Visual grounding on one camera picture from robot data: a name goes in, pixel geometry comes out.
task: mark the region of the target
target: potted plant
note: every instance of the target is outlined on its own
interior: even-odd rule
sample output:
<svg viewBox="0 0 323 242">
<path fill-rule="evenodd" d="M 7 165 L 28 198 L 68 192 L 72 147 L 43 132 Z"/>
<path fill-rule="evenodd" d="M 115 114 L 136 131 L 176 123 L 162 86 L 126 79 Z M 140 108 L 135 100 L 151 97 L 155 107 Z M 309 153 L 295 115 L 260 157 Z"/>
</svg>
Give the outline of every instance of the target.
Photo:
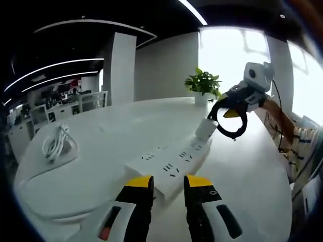
<svg viewBox="0 0 323 242">
<path fill-rule="evenodd" d="M 194 92 L 195 104 L 198 106 L 204 106 L 209 99 L 207 93 L 214 95 L 215 99 L 218 99 L 221 95 L 219 91 L 220 82 L 219 76 L 213 76 L 209 72 L 203 72 L 199 68 L 195 68 L 196 75 L 189 76 L 184 85 Z"/>
</svg>

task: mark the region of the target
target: coiled white cable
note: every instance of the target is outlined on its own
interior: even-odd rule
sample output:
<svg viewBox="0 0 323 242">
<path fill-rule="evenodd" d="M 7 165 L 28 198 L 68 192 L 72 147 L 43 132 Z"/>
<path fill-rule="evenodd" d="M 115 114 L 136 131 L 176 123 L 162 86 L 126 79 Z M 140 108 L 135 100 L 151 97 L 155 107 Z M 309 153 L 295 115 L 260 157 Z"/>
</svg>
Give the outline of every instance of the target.
<svg viewBox="0 0 323 242">
<path fill-rule="evenodd" d="M 54 130 L 51 136 L 48 136 L 42 145 L 42 151 L 48 161 L 55 161 L 64 148 L 64 141 L 69 137 L 75 144 L 76 142 L 68 134 L 69 127 L 62 123 Z"/>
</svg>

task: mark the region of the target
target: ceiling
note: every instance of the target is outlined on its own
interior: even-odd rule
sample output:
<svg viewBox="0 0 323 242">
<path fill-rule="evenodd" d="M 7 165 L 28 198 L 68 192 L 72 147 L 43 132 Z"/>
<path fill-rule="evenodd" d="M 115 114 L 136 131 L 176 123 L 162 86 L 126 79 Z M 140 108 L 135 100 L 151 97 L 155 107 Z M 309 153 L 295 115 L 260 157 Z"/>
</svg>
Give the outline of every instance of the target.
<svg viewBox="0 0 323 242">
<path fill-rule="evenodd" d="M 5 42 L 2 48 L 2 78 L 4 90 L 18 78 L 39 68 L 75 59 L 104 57 L 104 48 L 113 33 L 122 32 L 137 36 L 137 46 L 150 40 L 151 35 L 139 30 L 104 23 L 69 23 L 38 29 L 69 20 L 106 20 L 126 24 L 157 36 L 156 41 L 183 33 L 197 31 L 202 25 L 178 0 L 113 1 L 85 6 L 68 4 L 21 6 L 8 12 L 2 28 Z M 279 0 L 189 0 L 209 25 L 237 25 L 263 29 L 280 39 L 300 42 L 301 27 Z M 31 80 L 44 75 L 48 80 L 73 73 L 99 71 L 102 61 L 86 61 L 59 65 L 34 73 L 13 85 L 4 94 L 19 99 L 21 91 L 35 84 Z"/>
</svg>

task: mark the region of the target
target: bright window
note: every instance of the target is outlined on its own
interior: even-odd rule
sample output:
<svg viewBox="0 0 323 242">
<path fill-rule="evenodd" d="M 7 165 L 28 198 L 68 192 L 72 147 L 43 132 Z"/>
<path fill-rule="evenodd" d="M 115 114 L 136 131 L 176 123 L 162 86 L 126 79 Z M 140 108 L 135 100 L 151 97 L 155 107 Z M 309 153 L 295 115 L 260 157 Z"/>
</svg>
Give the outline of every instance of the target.
<svg viewBox="0 0 323 242">
<path fill-rule="evenodd" d="M 288 47 L 294 75 L 292 111 L 300 117 L 307 116 L 323 125 L 323 113 L 318 103 L 323 88 L 323 70 L 314 57 L 297 45 L 288 42 Z"/>
<path fill-rule="evenodd" d="M 103 85 L 103 69 L 99 72 L 99 92 L 102 91 Z"/>
<path fill-rule="evenodd" d="M 243 80 L 247 62 L 270 62 L 264 33 L 246 28 L 201 28 L 198 51 L 199 68 L 220 76 L 222 93 Z"/>
</svg>

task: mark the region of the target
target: table surface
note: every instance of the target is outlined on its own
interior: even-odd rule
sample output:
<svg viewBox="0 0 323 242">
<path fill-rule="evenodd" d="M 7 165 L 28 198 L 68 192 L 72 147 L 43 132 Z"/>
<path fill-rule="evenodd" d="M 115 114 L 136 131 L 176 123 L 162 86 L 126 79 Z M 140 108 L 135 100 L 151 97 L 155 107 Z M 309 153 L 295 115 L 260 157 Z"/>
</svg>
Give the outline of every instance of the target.
<svg viewBox="0 0 323 242">
<path fill-rule="evenodd" d="M 18 167 L 14 188 L 23 209 L 46 240 L 65 239 L 79 225 L 39 219 L 44 216 L 94 208 L 114 199 L 129 179 L 124 165 L 170 139 L 195 132 L 208 107 L 192 98 L 169 98 L 110 106 L 65 120 L 79 145 L 79 157 L 58 169 L 29 180 L 44 167 L 41 151 L 45 137 L 57 122 L 43 127 L 28 146 Z M 237 127 L 240 119 L 226 119 Z M 246 132 L 236 141 L 215 131 L 210 154 L 196 175 L 214 184 L 232 208 L 243 209 L 266 234 L 267 241 L 288 238 L 292 219 L 291 191 L 273 140 L 255 113 L 248 114 Z M 147 241 L 190 241 L 184 196 L 154 214 Z"/>
</svg>

